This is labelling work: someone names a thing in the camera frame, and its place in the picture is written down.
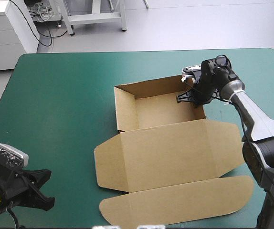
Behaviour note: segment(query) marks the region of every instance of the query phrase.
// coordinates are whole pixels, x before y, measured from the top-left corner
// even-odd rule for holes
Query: cardboard lid
[[[222,176],[244,162],[235,124],[195,120],[122,132],[95,149],[98,185],[136,192]]]
[[[240,210],[252,193],[249,176],[216,178],[104,199],[100,211],[110,224],[135,229],[230,214]]]

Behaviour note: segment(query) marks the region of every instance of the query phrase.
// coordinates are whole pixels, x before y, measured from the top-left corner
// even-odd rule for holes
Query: cardboard box
[[[118,131],[205,118],[202,106],[176,102],[176,96],[188,89],[180,75],[114,87]]]
[[[249,176],[219,178],[244,162],[238,127],[176,101],[181,76],[115,87],[120,134],[95,149],[97,182],[129,192],[100,211],[123,229],[230,214],[253,192]]]

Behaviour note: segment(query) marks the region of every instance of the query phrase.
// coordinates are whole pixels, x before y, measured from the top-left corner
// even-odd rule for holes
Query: white floor
[[[274,0],[125,0],[128,30],[121,24],[75,26],[75,36],[56,38],[38,52],[117,52],[258,48],[274,49]],[[90,0],[67,0],[71,14],[87,13]],[[101,10],[109,11],[108,0]],[[53,35],[65,27],[50,27]],[[0,71],[0,97],[11,71]]]

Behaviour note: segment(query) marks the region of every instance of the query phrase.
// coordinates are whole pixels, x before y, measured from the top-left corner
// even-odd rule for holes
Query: green table
[[[167,52],[28,54],[22,56],[0,101],[0,142],[29,154],[28,169],[50,169],[42,188],[56,197],[48,212],[16,207],[27,227],[106,225],[99,212],[104,198],[121,192],[100,188],[95,177],[94,148],[117,134],[113,86],[180,74],[186,65],[226,54],[246,84],[246,91],[274,119],[274,50],[234,49]],[[208,119],[240,124],[232,106],[213,101]],[[242,165],[226,176],[250,175]],[[240,211],[174,225],[175,227],[254,227],[264,192]],[[1,227],[12,227],[8,214]]]

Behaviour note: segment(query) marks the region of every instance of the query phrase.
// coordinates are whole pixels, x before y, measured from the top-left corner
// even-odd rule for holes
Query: black cable
[[[36,37],[36,35],[35,35],[33,29],[31,28],[31,25],[29,24],[27,18],[24,16],[24,14],[23,14],[23,12],[21,11],[21,9],[19,8],[19,6],[18,6],[15,2],[13,2],[13,0],[9,0],[9,1],[12,2],[12,3],[16,6],[16,8],[21,12],[21,14],[23,15],[24,19],[26,20],[26,22],[27,22],[27,24],[28,24],[28,26],[29,26],[29,28],[30,28],[30,30],[31,30],[31,32],[32,32],[32,34],[33,34],[33,36],[36,38],[36,40],[37,40],[40,44],[42,44],[43,46],[45,46],[45,47],[51,46],[51,45],[52,45],[52,38],[50,38],[50,44],[47,45],[47,44],[42,43],[42,42],[40,41],[40,39],[38,39],[38,38]]]
[[[47,36],[47,35],[45,35],[45,34],[42,34],[42,33],[40,33],[40,32],[38,32],[40,35],[42,35],[42,36],[44,36],[44,37],[50,37],[50,38],[58,38],[58,37],[63,37],[66,33],[67,33],[68,31],[66,30],[64,33],[62,33],[61,35],[58,35],[58,36],[52,36],[52,37],[50,37],[50,36]]]
[[[14,212],[11,210],[11,208],[7,208],[7,212],[10,214],[10,216],[13,218],[14,223],[15,223],[15,229],[19,229],[19,223],[17,220],[16,215],[14,214]]]
[[[34,18],[34,17],[38,17],[38,16],[40,16],[40,14],[38,14],[38,13],[36,13],[36,12],[33,12],[33,11],[29,11],[29,13],[33,13],[33,15],[32,15],[32,18]],[[62,33],[61,35],[58,35],[58,36],[47,36],[47,35],[45,35],[45,34],[42,34],[41,32],[39,32],[38,31],[38,33],[40,34],[40,35],[42,35],[42,36],[44,36],[44,37],[49,37],[49,38],[58,38],[58,37],[63,37],[66,33],[68,32],[68,30],[66,30],[64,33]]]

